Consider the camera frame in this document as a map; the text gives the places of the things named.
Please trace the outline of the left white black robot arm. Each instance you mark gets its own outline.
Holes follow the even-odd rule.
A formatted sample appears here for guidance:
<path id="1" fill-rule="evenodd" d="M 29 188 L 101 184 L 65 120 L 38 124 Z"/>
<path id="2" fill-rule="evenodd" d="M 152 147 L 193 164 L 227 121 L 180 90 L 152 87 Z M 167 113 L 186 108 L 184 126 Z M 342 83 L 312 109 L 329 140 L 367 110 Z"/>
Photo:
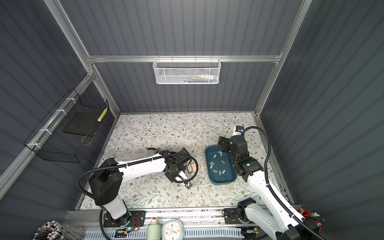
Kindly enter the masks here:
<path id="1" fill-rule="evenodd" d="M 114 227 L 135 228 L 140 225 L 119 196 L 122 184 L 135 178 L 164 173 L 172 183 L 192 187 L 191 181 L 197 176 L 199 165 L 185 149 L 179 152 L 155 151 L 151 157 L 130 162 L 118 162 L 114 158 L 105 160 L 100 167 L 87 171 L 76 181 L 77 188 L 93 199 L 103 213 L 109 214 Z"/>

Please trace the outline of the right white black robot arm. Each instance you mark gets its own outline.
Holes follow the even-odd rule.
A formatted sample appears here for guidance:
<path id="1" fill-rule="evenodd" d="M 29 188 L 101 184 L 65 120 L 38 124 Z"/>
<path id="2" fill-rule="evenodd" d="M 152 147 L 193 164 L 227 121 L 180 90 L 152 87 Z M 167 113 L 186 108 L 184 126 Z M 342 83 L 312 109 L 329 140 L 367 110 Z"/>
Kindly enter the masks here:
<path id="1" fill-rule="evenodd" d="M 252 187 L 267 206 L 264 210 L 252 198 L 238 202 L 237 213 L 241 222 L 253 222 L 273 240 L 321 240 L 320 227 L 306 220 L 271 183 L 267 170 L 271 143 L 267 141 L 267 156 L 260 164 L 250 156 L 245 132 L 252 127 L 235 126 L 230 138 L 219 137 L 218 146 L 228 153 L 238 176 Z"/>

